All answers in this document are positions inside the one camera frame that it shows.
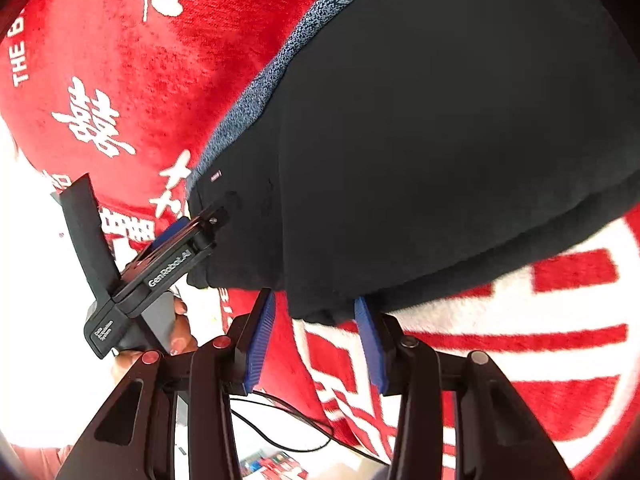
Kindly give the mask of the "person's left hand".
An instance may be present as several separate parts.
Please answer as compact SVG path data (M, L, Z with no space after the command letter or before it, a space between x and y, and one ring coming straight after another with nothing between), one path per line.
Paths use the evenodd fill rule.
M175 322L169 337L171 356L194 352L198 348L198 341L192 335L191 326L186 312L186 304L177 297L174 297ZM112 366L112 377L117 385L127 374L128 370L140 359L142 351L123 351L115 356Z

